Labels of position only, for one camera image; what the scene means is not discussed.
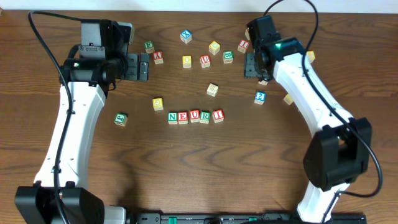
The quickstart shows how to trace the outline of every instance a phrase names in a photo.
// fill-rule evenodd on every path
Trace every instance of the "wooden surface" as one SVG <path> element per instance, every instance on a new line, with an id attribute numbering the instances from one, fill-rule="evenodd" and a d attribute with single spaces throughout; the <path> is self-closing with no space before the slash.
<path id="1" fill-rule="evenodd" d="M 89 163 L 90 192 L 107 205 L 165 213 L 254 213 L 293 210 L 307 187 L 302 158 L 311 140 L 297 108 L 287 106 L 276 82 L 260 86 L 243 78 L 244 54 L 237 47 L 245 24 L 258 13 L 61 12 L 69 16 L 131 22 L 130 52 L 144 52 L 153 40 L 164 64 L 150 63 L 150 80 L 119 83 L 98 118 Z M 273 14 L 283 37 L 307 43 L 313 14 Z M 356 118 L 373 126 L 372 147 L 383 171 L 384 188 L 371 199 L 342 196 L 335 212 L 364 213 L 368 223 L 398 220 L 398 15 L 321 14 L 313 43 L 313 66 L 336 99 Z M 38 29 L 59 63 L 80 43 L 80 25 L 35 16 Z M 185 45 L 180 33 L 189 29 Z M 216 40 L 221 52 L 202 69 L 199 56 Z M 234 62 L 223 64 L 222 51 Z M 22 223 L 14 205 L 18 186 L 31 185 L 43 163 L 59 105 L 59 82 L 49 57 L 29 27 L 27 11 L 0 17 L 0 223 Z M 182 68 L 182 55 L 193 57 Z M 206 95 L 209 83 L 220 89 Z M 254 104 L 257 90 L 267 93 Z M 161 96 L 164 111 L 154 111 Z M 169 125 L 172 110 L 223 109 L 214 124 Z M 113 123 L 129 113 L 125 128 Z M 372 191 L 374 165 L 350 188 Z"/>

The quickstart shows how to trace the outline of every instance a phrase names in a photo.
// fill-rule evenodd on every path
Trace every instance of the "white wall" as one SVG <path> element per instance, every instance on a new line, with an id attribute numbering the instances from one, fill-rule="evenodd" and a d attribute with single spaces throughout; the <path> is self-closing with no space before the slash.
<path id="1" fill-rule="evenodd" d="M 259 12 L 275 0 L 0 0 L 3 9 Z M 398 13 L 398 0 L 312 0 L 319 12 Z M 277 12 L 311 12 L 303 0 L 285 0 Z"/>

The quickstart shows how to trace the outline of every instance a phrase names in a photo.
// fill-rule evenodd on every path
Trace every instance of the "black cable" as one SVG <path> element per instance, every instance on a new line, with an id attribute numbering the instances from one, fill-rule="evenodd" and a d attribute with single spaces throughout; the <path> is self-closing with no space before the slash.
<path id="1" fill-rule="evenodd" d="M 352 133 L 352 134 L 365 146 L 365 148 L 368 150 L 369 155 L 372 157 L 372 160 L 373 160 L 373 162 L 374 162 L 374 165 L 376 166 L 376 169 L 377 169 L 377 176 L 378 176 L 378 179 L 379 179 L 379 181 L 378 181 L 378 183 L 377 183 L 376 189 L 375 189 L 372 193 L 370 193 L 370 194 L 357 194 L 357 193 L 353 193 L 353 192 L 347 192 L 347 191 L 344 191 L 344 190 L 339 190 L 339 191 L 337 191 L 337 192 L 335 193 L 335 196 L 333 197 L 333 200 L 332 200 L 331 203 L 329 204 L 329 206 L 328 206 L 328 208 L 327 208 L 327 210 L 326 210 L 326 213 L 323 215 L 323 219 L 322 219 L 322 223 L 323 223 L 323 222 L 325 222 L 326 216 L 327 216 L 327 214 L 330 212 L 330 210 L 331 210 L 331 208 L 332 208 L 334 202 L 336 201 L 336 199 L 337 199 L 341 194 L 346 194 L 346 195 L 350 195 L 350 196 L 354 196 L 354 197 L 361 197 L 361 198 L 373 197 L 373 196 L 377 195 L 377 194 L 380 192 L 380 190 L 381 190 L 381 187 L 382 187 L 382 184 L 383 184 L 383 176 L 382 176 L 382 170 L 381 170 L 380 163 L 379 163 L 379 161 L 378 161 L 378 159 L 377 159 L 375 153 L 373 152 L 373 150 L 369 147 L 369 145 L 366 143 L 366 141 L 359 135 L 359 133 L 358 133 L 353 127 L 351 127 L 351 126 L 350 126 L 350 125 L 349 125 L 349 124 L 348 124 L 348 123 L 335 111 L 335 109 L 329 104 L 329 102 L 327 102 L 327 100 L 322 96 L 322 94 L 318 91 L 318 89 L 316 88 L 316 86 L 313 84 L 313 82 L 312 82 L 312 80 L 311 80 L 311 78 L 310 78 L 310 76 L 309 76 L 309 74 L 308 74 L 308 70 L 307 70 L 307 68 L 305 67 L 305 57 L 306 57 L 306 54 L 307 54 L 307 52 L 308 52 L 308 50 L 309 50 L 309 48 L 310 48 L 310 46 L 311 46 L 311 43 L 312 43 L 312 41 L 313 41 L 313 39 L 314 39 L 314 37 L 315 37 L 315 34 L 317 33 L 318 25 L 319 25 L 319 16 L 318 16 L 318 11 L 317 11 L 316 7 L 314 6 L 314 4 L 313 4 L 310 0 L 304 0 L 304 1 L 308 2 L 309 5 L 312 6 L 312 8 L 313 8 L 313 10 L 314 10 L 314 12 L 315 12 L 316 24 L 315 24 L 315 29 L 314 29 L 314 31 L 313 31 L 313 33 L 312 33 L 312 36 L 311 36 L 310 40 L 308 41 L 308 44 L 307 44 L 307 46 L 306 46 L 306 48 L 305 48 L 305 52 L 304 52 L 303 57 L 302 57 L 301 64 L 302 64 L 302 68 L 303 68 L 303 73 L 304 73 L 305 77 L 307 78 L 307 80 L 308 80 L 310 86 L 313 88 L 314 92 L 318 95 L 319 99 L 322 100 L 322 102 L 323 102 L 323 103 L 325 104 L 325 106 L 330 110 L 330 112 L 331 112 L 333 115 L 335 115 L 336 118 L 339 119 L 339 120 L 344 124 L 344 126 L 346 126 L 346 127 L 349 129 L 349 131 L 351 131 L 351 133 Z"/>
<path id="2" fill-rule="evenodd" d="M 283 0 L 278 0 L 278 1 L 274 2 L 274 3 L 272 3 L 272 4 L 268 7 L 268 9 L 265 11 L 264 15 L 262 15 L 262 16 L 265 16 L 265 15 L 268 13 L 268 11 L 269 11 L 272 7 L 274 7 L 276 4 L 278 4 L 278 3 L 282 2 L 282 1 L 283 1 Z"/>
<path id="3" fill-rule="evenodd" d="M 41 15 L 46 15 L 46 16 L 53 16 L 53 17 L 59 17 L 62 19 L 69 19 L 69 20 L 73 20 L 73 21 L 82 21 L 79 18 L 75 18 L 75 17 L 70 17 L 70 16 L 63 16 L 63 15 L 59 15 L 59 14 L 55 14 L 55 13 L 51 13 L 51 12 L 43 12 L 43 11 L 30 11 L 28 13 L 28 19 L 29 19 L 29 24 L 33 30 L 33 32 L 35 33 L 37 39 L 39 40 L 39 42 L 42 44 L 44 50 L 47 52 L 47 54 L 50 56 L 52 62 L 55 65 L 55 68 L 57 68 L 58 73 L 60 75 L 61 81 L 62 81 L 62 85 L 65 87 L 65 90 L 67 92 L 67 96 L 68 96 L 68 110 L 67 110 L 67 118 L 65 120 L 65 124 L 63 126 L 62 129 L 62 134 L 61 134 L 61 138 L 60 138 L 60 143 L 58 145 L 58 149 L 57 149 L 57 155 L 55 156 L 55 164 L 54 164 L 54 169 L 53 169 L 53 173 L 54 173 L 54 192 L 55 192 L 55 202 L 57 204 L 57 209 L 58 212 L 61 216 L 61 219 L 63 220 L 64 224 L 69 224 L 68 218 L 65 214 L 65 211 L 63 209 L 63 203 L 61 201 L 60 195 L 59 195 L 59 172 L 60 172 L 60 158 L 61 158 L 61 152 L 62 152 L 62 147 L 63 147 L 63 142 L 65 141 L 65 136 L 68 130 L 68 126 L 69 126 L 69 121 L 70 118 L 72 116 L 73 113 L 73 102 L 72 102 L 72 95 L 70 93 L 69 87 L 68 87 L 68 83 L 65 81 L 63 75 L 62 75 L 62 71 L 60 68 L 60 65 L 57 62 L 57 59 L 55 59 L 54 55 L 51 53 L 51 50 L 49 49 L 49 47 L 47 46 L 47 44 L 44 42 L 43 38 L 40 36 L 39 32 L 36 29 L 35 24 L 33 23 L 32 20 L 32 15 L 33 14 L 41 14 Z"/>

